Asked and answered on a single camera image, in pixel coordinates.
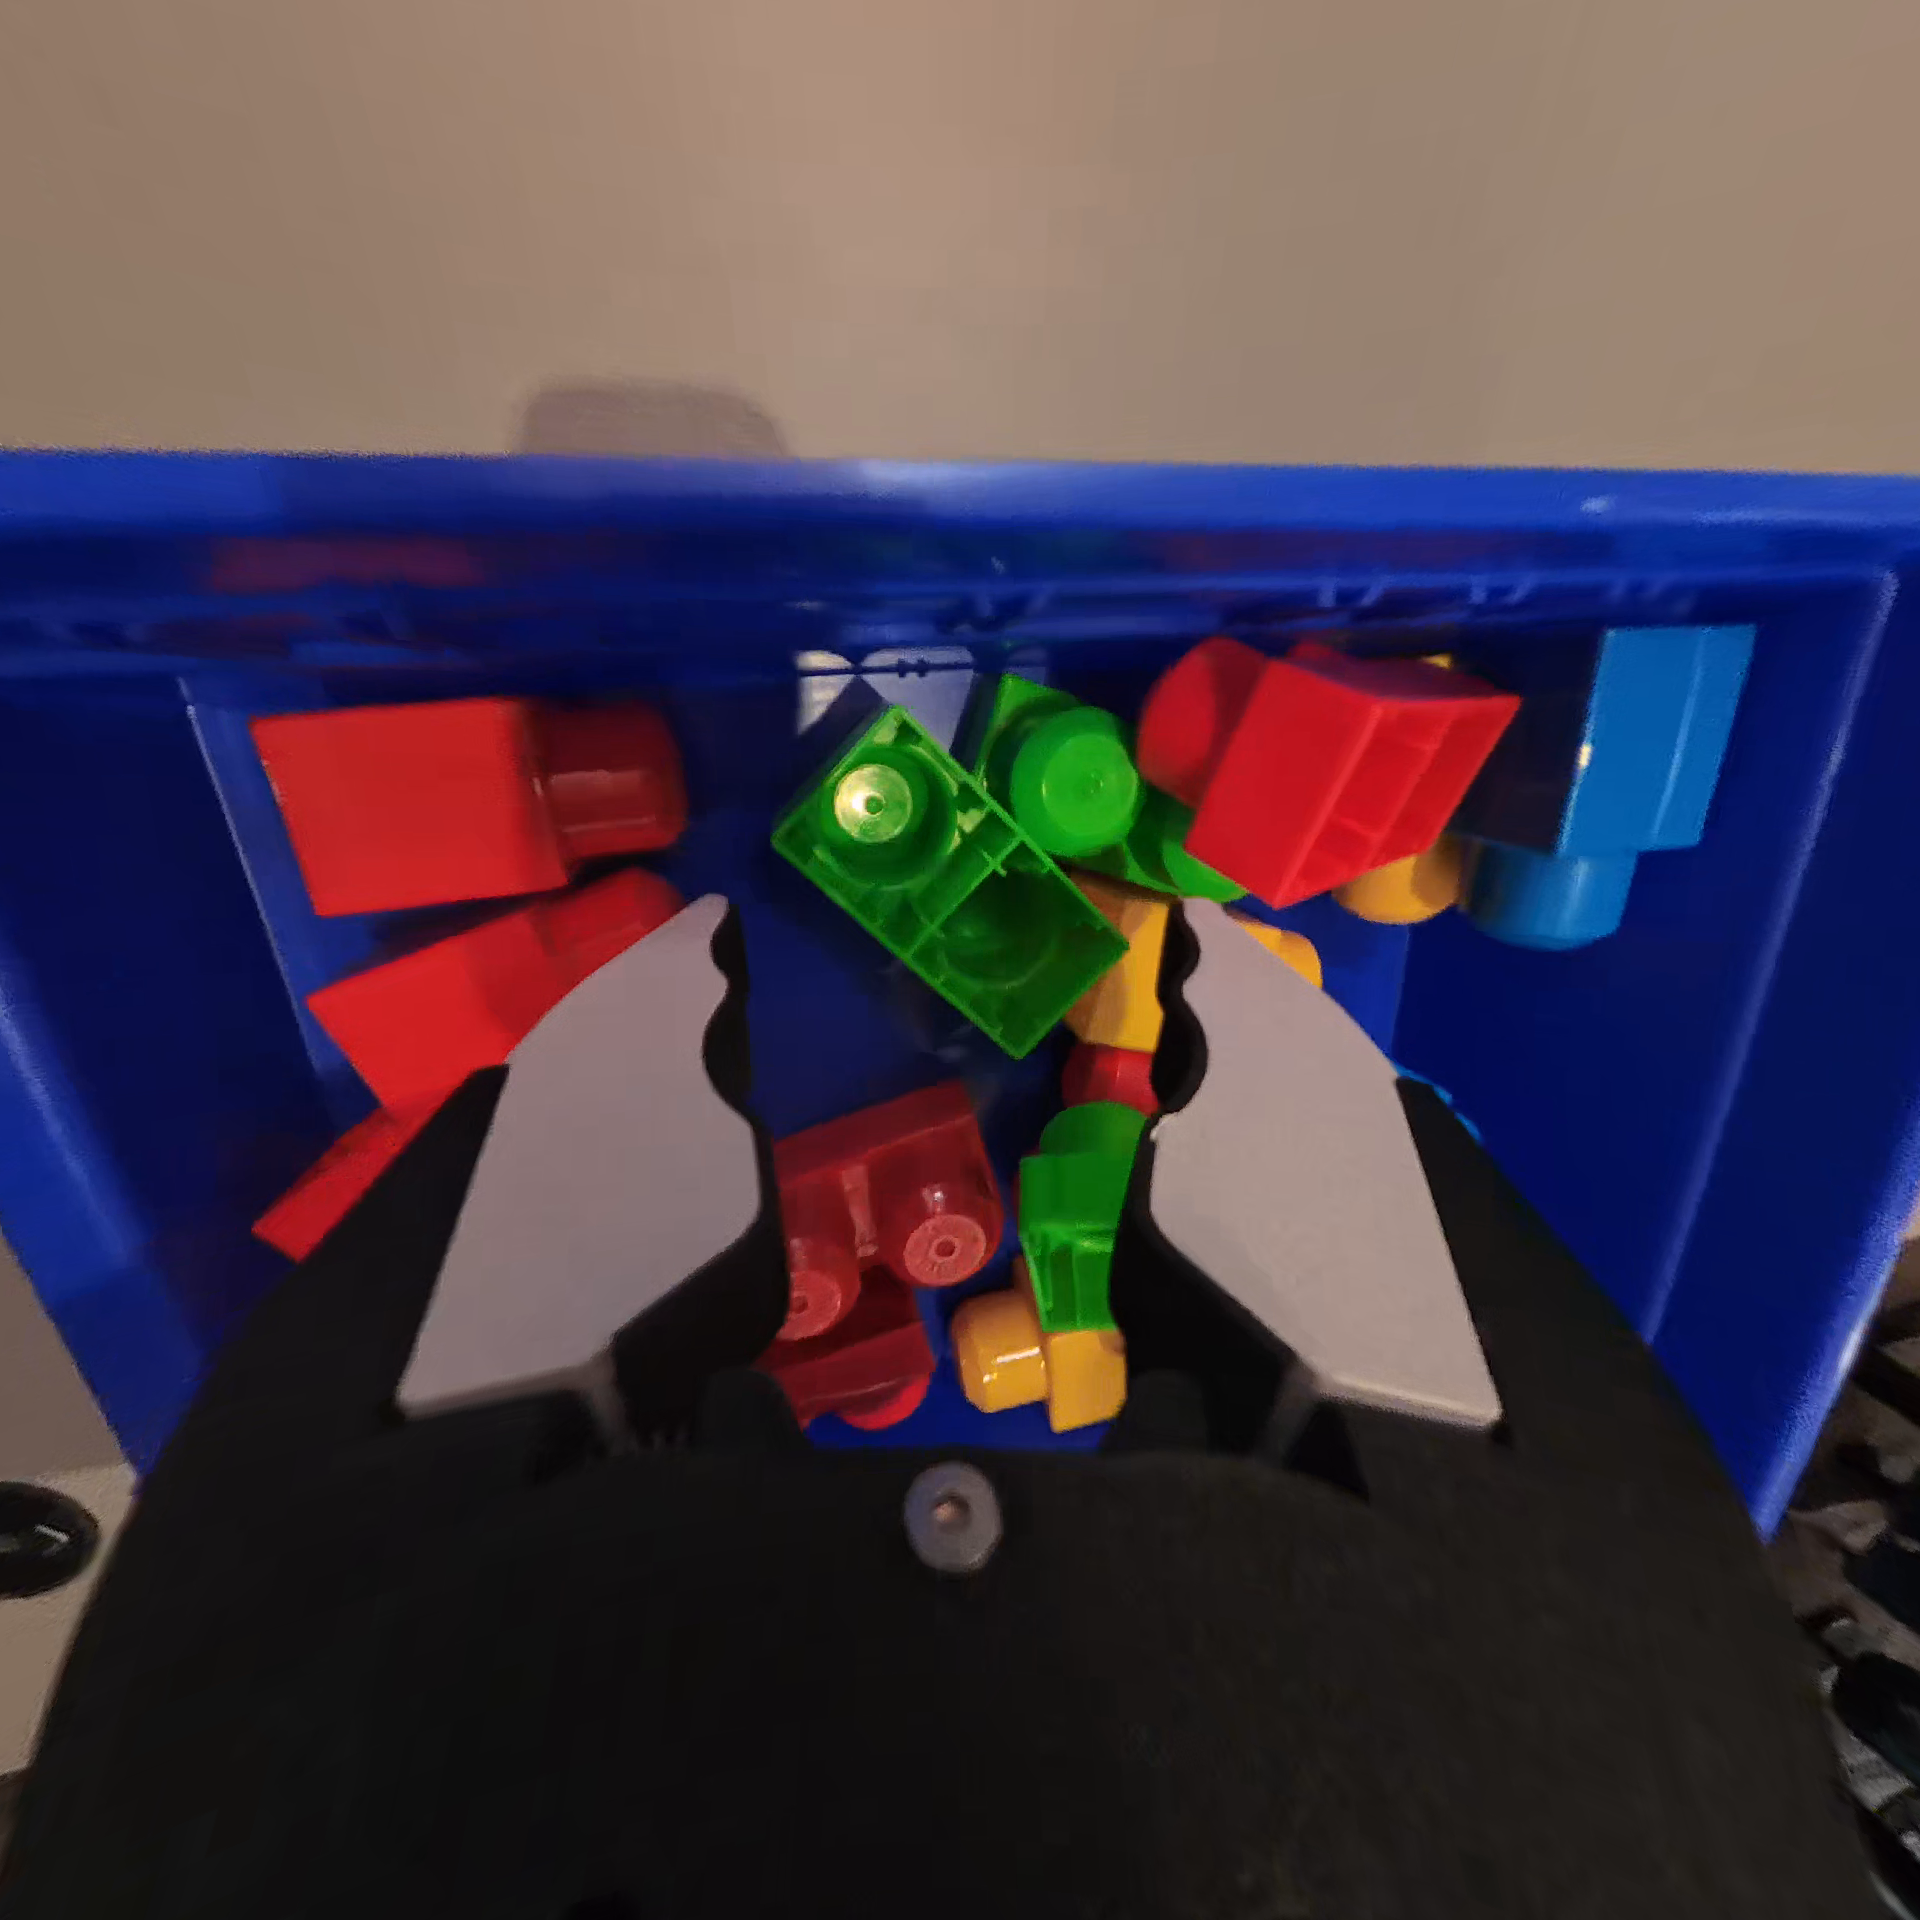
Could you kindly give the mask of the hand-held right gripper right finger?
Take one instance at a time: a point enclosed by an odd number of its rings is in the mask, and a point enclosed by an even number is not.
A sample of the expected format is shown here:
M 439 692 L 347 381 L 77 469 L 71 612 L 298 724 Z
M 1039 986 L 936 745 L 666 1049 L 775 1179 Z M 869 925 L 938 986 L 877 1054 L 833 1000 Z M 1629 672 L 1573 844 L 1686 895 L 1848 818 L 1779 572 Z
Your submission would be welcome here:
M 1166 937 L 1159 1117 L 1110 1281 L 1111 1448 L 1299 1448 L 1328 1412 L 1484 1445 L 1495 1373 L 1394 1061 L 1221 904 Z

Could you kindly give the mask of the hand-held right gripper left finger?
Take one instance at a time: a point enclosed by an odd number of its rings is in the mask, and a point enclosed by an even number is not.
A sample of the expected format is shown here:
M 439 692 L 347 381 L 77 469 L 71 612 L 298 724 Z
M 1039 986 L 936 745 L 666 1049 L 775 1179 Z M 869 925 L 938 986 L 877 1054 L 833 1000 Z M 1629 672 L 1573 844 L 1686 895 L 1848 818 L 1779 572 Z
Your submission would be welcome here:
M 618 1442 L 684 1436 L 788 1312 L 723 895 L 597 968 L 510 1054 L 415 1350 L 411 1416 L 564 1390 Z

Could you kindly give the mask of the pile of colourful toy blocks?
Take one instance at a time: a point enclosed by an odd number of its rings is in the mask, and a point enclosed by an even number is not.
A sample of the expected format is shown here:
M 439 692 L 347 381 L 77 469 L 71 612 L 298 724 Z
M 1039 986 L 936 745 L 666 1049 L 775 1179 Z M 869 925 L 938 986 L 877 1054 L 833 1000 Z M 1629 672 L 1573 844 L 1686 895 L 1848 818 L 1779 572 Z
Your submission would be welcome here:
M 1105 1436 L 1130 1396 L 1116 1235 L 1161 1109 L 1182 910 L 1239 918 L 1414 1092 L 1408 1044 L 1346 1008 L 1331 949 L 1298 920 L 1463 915 L 1449 930 L 1511 957 L 1617 930 L 1637 865 L 1703 840 L 1753 641 L 1584 635 L 1545 650 L 1548 680 L 1495 653 L 1208 637 L 1151 684 L 1122 673 L 1116 707 L 1100 679 L 936 672 L 959 684 L 947 729 L 862 673 L 829 680 L 807 732 L 780 686 L 255 717 L 311 914 L 370 923 L 383 945 L 306 997 L 369 1111 L 254 1235 L 316 1253 L 459 1095 L 477 1099 L 400 1385 L 512 1050 L 597 968 L 723 895 L 789 1281 L 751 1370 L 800 1428 L 875 1435 L 932 1404 L 1021 1442 Z

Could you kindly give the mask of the blue plastic bin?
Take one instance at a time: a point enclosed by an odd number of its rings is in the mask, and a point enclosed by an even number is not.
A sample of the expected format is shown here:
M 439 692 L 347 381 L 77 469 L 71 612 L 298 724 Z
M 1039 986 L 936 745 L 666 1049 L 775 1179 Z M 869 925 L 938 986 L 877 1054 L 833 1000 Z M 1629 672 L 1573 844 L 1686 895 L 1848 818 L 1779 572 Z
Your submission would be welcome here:
M 805 657 L 1753 625 L 1692 853 L 1620 932 L 1334 932 L 1329 980 L 1650 1341 L 1774 1532 L 1915 1187 L 1915 480 L 1502 469 L 347 461 L 9 451 L 5 1235 L 148 1470 L 274 1281 L 254 1218 L 363 1103 L 248 720 L 636 692 L 693 786 L 680 886 L 754 941 L 768 1127 L 905 1078 L 882 959 L 772 858 Z

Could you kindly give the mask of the white mounting plate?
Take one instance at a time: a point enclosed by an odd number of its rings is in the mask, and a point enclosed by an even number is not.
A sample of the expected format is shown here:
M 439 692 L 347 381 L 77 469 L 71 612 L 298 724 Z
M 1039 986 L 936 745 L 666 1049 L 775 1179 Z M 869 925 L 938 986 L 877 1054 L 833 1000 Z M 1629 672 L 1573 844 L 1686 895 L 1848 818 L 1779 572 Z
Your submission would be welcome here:
M 131 1464 L 3 1487 L 3 1776 L 22 1775 L 79 1621 L 134 1509 Z

